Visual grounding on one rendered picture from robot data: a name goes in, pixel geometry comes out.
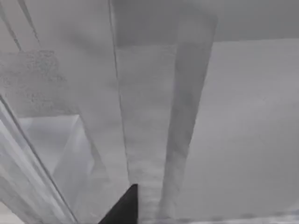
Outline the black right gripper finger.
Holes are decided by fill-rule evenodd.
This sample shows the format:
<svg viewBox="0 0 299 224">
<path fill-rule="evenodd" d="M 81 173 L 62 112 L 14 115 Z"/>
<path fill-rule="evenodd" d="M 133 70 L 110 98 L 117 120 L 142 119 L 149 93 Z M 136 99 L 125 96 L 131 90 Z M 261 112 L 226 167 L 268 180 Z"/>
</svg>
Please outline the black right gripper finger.
<svg viewBox="0 0 299 224">
<path fill-rule="evenodd" d="M 138 224 L 138 184 L 132 184 L 97 224 Z"/>
</svg>

